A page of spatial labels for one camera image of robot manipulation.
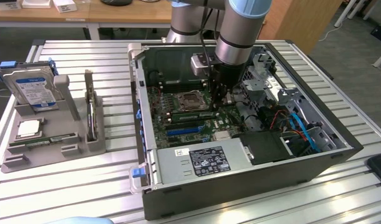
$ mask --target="aluminum workbench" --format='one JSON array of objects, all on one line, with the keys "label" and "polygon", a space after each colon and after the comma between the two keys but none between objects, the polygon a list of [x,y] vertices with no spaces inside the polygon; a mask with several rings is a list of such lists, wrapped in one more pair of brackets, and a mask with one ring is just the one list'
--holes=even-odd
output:
[{"label": "aluminum workbench", "polygon": [[[381,180],[366,165],[371,156],[381,154],[381,129],[299,48],[286,41],[271,42],[364,145],[346,163],[308,183],[148,222],[142,195],[131,194],[128,183],[128,169],[138,164],[128,41],[47,41],[32,46],[27,61],[55,59],[59,73],[70,75],[74,97],[84,95],[84,70],[95,71],[108,153],[8,174],[0,171],[0,223],[36,224],[74,216],[138,224],[381,223]],[[291,87],[280,68],[278,74]],[[11,97],[0,121],[0,164],[14,103]]]}]

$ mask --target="green circuit board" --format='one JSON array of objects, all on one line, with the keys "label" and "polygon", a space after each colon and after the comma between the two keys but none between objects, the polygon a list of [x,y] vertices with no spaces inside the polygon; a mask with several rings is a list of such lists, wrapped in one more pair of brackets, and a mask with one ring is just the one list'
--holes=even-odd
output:
[{"label": "green circuit board", "polygon": [[[204,104],[198,104],[200,111],[184,111],[184,105],[180,100],[188,93],[162,93],[156,88],[148,89],[152,123],[158,149],[198,144],[215,141],[214,134],[219,131],[228,131],[231,136],[243,132],[243,124],[239,110],[235,105],[222,107],[211,112],[206,108],[210,106],[208,91],[192,91]],[[172,126],[186,126],[198,123],[202,126],[199,133],[168,135],[168,128]]]}]

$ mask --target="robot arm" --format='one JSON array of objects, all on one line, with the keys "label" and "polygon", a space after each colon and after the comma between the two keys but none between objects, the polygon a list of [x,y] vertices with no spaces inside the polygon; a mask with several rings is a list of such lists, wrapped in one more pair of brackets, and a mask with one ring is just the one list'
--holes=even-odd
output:
[{"label": "robot arm", "polygon": [[[172,3],[172,28],[167,42],[198,42],[204,7],[226,10],[219,17],[220,36],[210,74],[214,102],[220,102],[239,82],[262,29],[272,0],[176,0]],[[214,29],[218,10],[212,11],[206,29]],[[192,59],[196,73],[198,60]]]}]

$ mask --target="blue hard drive label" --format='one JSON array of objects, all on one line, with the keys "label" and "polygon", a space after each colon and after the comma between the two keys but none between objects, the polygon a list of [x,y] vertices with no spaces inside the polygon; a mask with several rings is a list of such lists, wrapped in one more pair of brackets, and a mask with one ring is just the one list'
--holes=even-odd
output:
[{"label": "blue hard drive label", "polygon": [[18,79],[16,83],[31,105],[35,107],[48,107],[56,104],[54,93],[46,87],[46,78],[23,78]]},{"label": "blue hard drive label", "polygon": [[206,176],[231,171],[223,147],[190,151],[196,176]]}]

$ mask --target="warning label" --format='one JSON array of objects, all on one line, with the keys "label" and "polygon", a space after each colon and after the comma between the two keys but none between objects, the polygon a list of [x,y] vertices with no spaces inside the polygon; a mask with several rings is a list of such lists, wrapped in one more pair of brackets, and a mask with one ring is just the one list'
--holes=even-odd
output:
[{"label": "warning label", "polygon": [[198,176],[206,176],[231,170],[222,146],[190,151],[190,156]]}]

